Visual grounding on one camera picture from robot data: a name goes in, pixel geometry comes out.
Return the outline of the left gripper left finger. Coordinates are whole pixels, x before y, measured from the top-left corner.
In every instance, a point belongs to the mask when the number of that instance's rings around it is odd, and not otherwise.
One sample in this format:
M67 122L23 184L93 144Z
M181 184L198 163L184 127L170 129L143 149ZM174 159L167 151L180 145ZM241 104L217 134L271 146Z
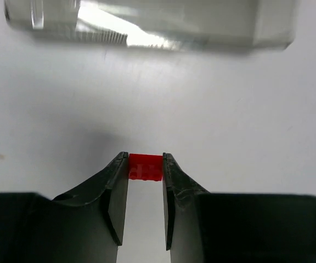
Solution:
M0 192L0 262L116 262L123 242L128 153L53 199Z

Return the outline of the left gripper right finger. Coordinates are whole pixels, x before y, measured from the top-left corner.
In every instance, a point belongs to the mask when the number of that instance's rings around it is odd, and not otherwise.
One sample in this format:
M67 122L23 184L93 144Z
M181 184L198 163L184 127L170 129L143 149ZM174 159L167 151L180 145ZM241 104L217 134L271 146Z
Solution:
M316 262L316 196L212 193L162 160L172 262Z

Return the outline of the small red lego front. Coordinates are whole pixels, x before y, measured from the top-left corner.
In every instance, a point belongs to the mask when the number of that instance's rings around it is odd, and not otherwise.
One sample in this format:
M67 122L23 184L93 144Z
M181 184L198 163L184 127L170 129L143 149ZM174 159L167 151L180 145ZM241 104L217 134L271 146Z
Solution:
M163 177L163 156L129 154L129 179L161 181Z

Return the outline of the clear plastic drawer container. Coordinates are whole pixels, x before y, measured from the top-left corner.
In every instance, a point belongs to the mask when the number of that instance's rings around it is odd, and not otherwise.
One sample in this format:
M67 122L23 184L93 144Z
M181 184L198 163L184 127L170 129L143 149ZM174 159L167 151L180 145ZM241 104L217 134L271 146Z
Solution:
M286 49L298 1L5 1L11 27L36 38L169 51Z

